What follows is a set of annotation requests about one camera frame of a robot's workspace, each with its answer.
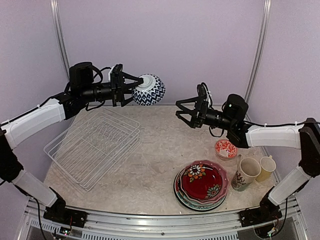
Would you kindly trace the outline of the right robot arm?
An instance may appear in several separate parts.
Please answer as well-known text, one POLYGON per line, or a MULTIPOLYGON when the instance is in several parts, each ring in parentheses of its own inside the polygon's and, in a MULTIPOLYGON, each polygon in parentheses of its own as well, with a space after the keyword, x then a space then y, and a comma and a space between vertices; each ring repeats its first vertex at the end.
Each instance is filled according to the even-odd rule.
POLYGON ((227 139, 237 148, 288 147, 301 151, 301 160, 278 185, 260 201, 256 218, 266 222, 278 206, 290 195, 300 191, 311 178, 320 174, 320 124, 313 118, 300 123, 259 125, 244 120, 249 108, 237 94, 230 94, 222 106, 215 110, 209 98, 200 93, 197 97, 178 100, 176 116, 191 128, 208 125, 226 131, 227 139))

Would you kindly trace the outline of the blue white patterned bowl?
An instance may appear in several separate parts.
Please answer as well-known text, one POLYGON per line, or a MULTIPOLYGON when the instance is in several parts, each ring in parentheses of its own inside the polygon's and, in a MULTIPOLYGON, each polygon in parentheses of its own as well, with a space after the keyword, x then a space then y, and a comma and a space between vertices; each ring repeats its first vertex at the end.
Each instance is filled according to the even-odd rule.
POLYGON ((154 74, 139 76, 143 83, 132 89, 133 101, 140 106, 152 106, 160 102, 166 93, 166 86, 162 80, 154 74))

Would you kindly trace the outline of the black rimmed plate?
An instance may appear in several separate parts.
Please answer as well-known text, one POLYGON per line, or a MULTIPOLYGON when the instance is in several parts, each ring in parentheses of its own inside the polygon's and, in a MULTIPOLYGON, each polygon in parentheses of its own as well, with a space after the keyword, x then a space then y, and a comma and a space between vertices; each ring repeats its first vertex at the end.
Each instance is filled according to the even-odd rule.
POLYGON ((178 190, 178 175, 175 176, 174 184, 173 184, 173 191, 175 194, 175 197, 177 200, 186 208, 197 211, 197 212, 208 212, 214 209, 217 209, 226 199, 226 196, 224 196, 222 199, 220 199, 216 203, 210 203, 209 205, 202 205, 200 203, 191 203, 190 201, 184 199, 182 197, 182 194, 178 190))

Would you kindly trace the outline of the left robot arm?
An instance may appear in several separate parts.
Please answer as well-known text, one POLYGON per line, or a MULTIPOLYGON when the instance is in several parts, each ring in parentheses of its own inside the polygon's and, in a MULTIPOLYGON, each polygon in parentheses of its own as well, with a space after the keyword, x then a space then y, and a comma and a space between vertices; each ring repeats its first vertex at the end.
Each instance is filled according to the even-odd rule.
POLYGON ((117 64, 111 67, 108 82, 95 82, 94 73, 102 77, 101 70, 88 61, 77 63, 69 69, 69 82, 63 92, 50 96, 39 106, 0 125, 0 178, 41 202, 61 223, 70 218, 65 200, 24 170, 13 150, 41 130, 76 116, 82 109, 88 109, 91 102, 112 100, 113 106, 130 103, 133 99, 125 99, 125 95, 132 93, 132 89, 143 84, 144 80, 122 69, 122 64, 117 64))

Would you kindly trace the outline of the red teal patterned plate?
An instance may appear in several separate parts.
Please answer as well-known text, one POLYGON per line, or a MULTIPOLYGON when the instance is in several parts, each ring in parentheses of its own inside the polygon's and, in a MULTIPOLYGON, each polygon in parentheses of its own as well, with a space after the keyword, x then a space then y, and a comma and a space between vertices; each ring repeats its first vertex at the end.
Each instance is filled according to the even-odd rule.
POLYGON ((174 189, 175 196, 183 205, 185 205, 187 208, 191 210, 195 210, 198 212, 207 212, 207 211, 214 210, 218 208, 225 201, 225 198, 226 198, 226 196, 224 196, 215 203, 202 204, 202 203, 198 203, 193 200, 187 199, 187 197, 183 195, 182 190, 180 190, 180 183, 178 180, 175 181, 173 189, 174 189))

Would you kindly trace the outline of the white red patterned cup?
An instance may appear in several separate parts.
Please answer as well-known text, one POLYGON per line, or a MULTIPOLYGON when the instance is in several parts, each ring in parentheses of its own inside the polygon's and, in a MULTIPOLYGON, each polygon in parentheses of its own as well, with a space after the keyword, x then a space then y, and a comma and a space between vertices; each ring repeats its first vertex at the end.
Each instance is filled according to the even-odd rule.
POLYGON ((214 150, 223 160, 231 160, 238 155, 238 148, 227 139, 218 140, 215 143, 214 150))

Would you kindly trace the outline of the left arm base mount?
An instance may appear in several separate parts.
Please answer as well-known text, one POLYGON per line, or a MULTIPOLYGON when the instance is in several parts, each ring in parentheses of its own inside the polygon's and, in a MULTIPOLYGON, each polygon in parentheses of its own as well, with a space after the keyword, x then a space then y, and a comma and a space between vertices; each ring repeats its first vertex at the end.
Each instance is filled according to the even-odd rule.
POLYGON ((66 207, 66 201, 57 195, 57 200, 51 207, 46 207, 43 217, 56 223, 71 227, 84 228, 88 213, 66 207))

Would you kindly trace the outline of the light green flower plate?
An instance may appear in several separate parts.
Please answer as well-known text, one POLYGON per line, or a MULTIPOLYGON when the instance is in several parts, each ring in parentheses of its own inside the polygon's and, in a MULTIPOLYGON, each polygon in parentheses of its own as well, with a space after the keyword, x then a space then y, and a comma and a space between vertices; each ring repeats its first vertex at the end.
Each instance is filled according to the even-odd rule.
POLYGON ((173 189, 176 193, 178 193, 178 196, 181 197, 183 200, 187 201, 188 203, 191 203, 193 205, 213 205, 217 204, 220 201, 223 201, 226 196, 220 196, 218 197, 218 193, 221 191, 221 185, 216 184, 214 186, 208 187, 206 190, 206 195, 204 200, 197 200, 197 199, 190 199, 179 187, 179 185, 174 186, 173 189))

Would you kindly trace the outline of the floral green mug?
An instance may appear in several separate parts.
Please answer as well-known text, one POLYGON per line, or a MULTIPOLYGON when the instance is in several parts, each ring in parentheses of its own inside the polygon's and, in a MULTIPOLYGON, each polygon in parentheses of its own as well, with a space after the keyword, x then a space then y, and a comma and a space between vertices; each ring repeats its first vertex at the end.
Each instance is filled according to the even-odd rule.
POLYGON ((240 154, 237 159, 237 169, 231 181, 232 188, 238 192, 244 191, 261 171, 261 165, 256 159, 240 154))

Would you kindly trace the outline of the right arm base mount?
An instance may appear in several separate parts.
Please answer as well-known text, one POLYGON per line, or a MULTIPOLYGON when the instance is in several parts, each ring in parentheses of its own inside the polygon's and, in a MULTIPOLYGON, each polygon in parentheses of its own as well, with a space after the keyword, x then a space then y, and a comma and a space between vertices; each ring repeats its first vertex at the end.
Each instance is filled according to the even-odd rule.
POLYGON ((274 205, 267 196, 262 198, 258 207, 246 208, 238 214, 242 227, 267 223, 283 216, 279 205, 274 205))

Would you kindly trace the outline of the yellow ceramic mug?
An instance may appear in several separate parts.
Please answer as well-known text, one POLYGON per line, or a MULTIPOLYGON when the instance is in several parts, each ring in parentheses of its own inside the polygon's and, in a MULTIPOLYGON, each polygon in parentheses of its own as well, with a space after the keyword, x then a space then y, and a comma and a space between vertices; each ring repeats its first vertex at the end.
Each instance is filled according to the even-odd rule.
POLYGON ((271 155, 262 157, 259 160, 259 164, 261 167, 261 172, 255 178, 255 180, 258 182, 263 182, 267 180, 271 176, 271 174, 276 170, 277 164, 271 155))

